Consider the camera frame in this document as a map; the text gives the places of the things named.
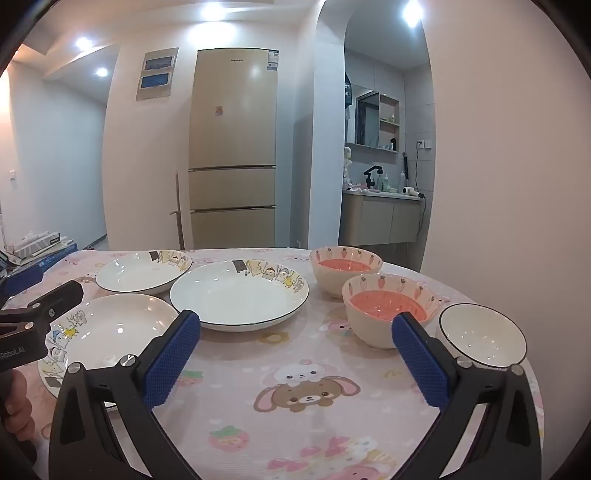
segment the ceramic bowl with carrot pattern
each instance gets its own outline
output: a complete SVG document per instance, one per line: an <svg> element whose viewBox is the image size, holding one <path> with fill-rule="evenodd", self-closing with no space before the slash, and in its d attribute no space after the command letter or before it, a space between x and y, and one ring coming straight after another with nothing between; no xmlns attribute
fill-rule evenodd
<svg viewBox="0 0 591 480"><path fill-rule="evenodd" d="M392 320L410 312L423 327L436 316L443 298L407 277L362 274L343 285L343 301L355 334L374 348L395 348Z"/></svg>
<svg viewBox="0 0 591 480"><path fill-rule="evenodd" d="M343 298L343 285L360 273L379 272L384 262L372 252L355 247L324 247L310 253L312 270L322 290Z"/></svg>

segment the sink cabinet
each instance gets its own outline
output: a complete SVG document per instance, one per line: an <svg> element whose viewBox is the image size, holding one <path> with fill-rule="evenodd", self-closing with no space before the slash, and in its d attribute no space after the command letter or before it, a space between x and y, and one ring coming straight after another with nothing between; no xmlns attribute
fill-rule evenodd
<svg viewBox="0 0 591 480"><path fill-rule="evenodd" d="M389 197L343 194L340 245L414 242L423 203Z"/></svg>

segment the floor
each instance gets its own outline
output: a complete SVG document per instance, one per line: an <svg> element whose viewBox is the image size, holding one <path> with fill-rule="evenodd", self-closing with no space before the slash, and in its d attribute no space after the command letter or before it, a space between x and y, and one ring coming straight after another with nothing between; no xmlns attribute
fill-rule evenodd
<svg viewBox="0 0 591 480"><path fill-rule="evenodd" d="M109 248L109 238L105 237L96 245L93 245L94 250L110 250Z"/></svg>

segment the white plate with cartoon rim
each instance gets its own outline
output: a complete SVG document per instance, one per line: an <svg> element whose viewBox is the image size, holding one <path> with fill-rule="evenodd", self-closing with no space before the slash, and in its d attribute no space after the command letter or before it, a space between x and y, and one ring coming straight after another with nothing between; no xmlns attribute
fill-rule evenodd
<svg viewBox="0 0 591 480"><path fill-rule="evenodd" d="M231 260L196 268L179 278L170 301L192 310L201 324L221 332L251 332L291 317L310 287L298 272L263 260Z"/></svg>
<svg viewBox="0 0 591 480"><path fill-rule="evenodd" d="M168 290L192 262L179 250L135 252L103 266L96 275L96 284L116 293L155 295Z"/></svg>
<svg viewBox="0 0 591 480"><path fill-rule="evenodd" d="M164 300L138 293L83 302L51 324L48 355L37 362L41 380L57 398L72 362L86 369L112 367L128 353L139 355L177 315Z"/></svg>

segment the refrigerator door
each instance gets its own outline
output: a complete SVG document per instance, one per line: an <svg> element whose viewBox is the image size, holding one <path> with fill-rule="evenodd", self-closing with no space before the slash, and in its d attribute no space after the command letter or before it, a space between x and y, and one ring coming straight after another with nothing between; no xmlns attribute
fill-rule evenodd
<svg viewBox="0 0 591 480"><path fill-rule="evenodd" d="M275 246L275 209L251 208L192 212L195 248Z"/></svg>
<svg viewBox="0 0 591 480"><path fill-rule="evenodd" d="M191 210L275 205L274 168L189 172Z"/></svg>
<svg viewBox="0 0 591 480"><path fill-rule="evenodd" d="M268 66L268 50L199 50L189 168L275 165L277 71Z"/></svg>

